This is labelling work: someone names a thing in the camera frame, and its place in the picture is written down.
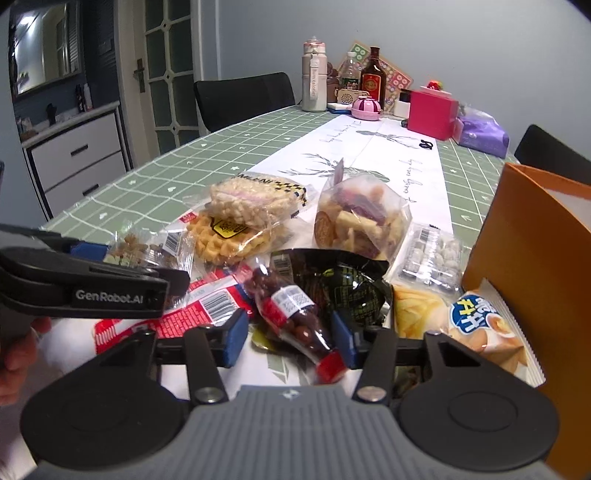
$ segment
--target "orange paper bag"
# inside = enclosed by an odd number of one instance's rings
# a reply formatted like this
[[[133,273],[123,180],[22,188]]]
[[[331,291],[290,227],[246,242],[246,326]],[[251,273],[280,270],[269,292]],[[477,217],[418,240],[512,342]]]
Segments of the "orange paper bag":
[[[567,479],[591,472],[591,187],[505,164],[462,286],[501,293],[546,375],[560,415],[547,459]]]

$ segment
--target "purple tissue pack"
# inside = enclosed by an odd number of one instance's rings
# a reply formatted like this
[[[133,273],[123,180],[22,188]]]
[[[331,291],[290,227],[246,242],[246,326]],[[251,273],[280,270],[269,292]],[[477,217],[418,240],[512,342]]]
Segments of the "purple tissue pack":
[[[456,118],[452,138],[461,147],[505,158],[509,135],[487,113],[464,107],[464,115]]]

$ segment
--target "green tablecloth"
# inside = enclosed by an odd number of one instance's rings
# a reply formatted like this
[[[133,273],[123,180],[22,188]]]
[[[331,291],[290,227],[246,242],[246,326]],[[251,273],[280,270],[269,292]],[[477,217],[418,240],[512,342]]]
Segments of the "green tablecloth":
[[[334,117],[293,106],[199,138],[107,185],[58,215],[47,228],[99,243],[107,243],[113,232],[130,223],[159,230],[188,209],[183,197],[249,169]],[[437,148],[454,233],[471,247],[495,194],[503,161],[458,147],[452,140],[438,141]]]

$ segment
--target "human hand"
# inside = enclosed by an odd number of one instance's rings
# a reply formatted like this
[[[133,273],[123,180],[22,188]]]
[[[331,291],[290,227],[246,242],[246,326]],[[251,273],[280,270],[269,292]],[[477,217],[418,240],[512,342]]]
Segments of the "human hand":
[[[48,317],[33,320],[31,327],[39,333],[51,329]],[[20,389],[27,378],[29,367],[37,360],[37,340],[33,331],[10,346],[4,357],[4,368],[0,370],[0,406],[10,405],[18,400]]]

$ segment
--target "countertop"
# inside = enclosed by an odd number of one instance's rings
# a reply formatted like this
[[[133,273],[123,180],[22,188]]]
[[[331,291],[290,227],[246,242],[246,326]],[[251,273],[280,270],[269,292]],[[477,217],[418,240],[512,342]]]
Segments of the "countertop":
[[[68,120],[60,122],[58,124],[52,125],[45,130],[42,130],[34,137],[29,138],[22,142],[23,148],[30,148],[38,144],[40,141],[45,140],[48,137],[52,137],[53,135],[70,128],[74,125],[84,122],[85,120],[90,120],[96,116],[100,116],[105,112],[110,112],[111,110],[115,110],[119,106],[119,101],[107,103],[106,105],[93,108],[90,112],[80,113],[79,115],[75,115]]]

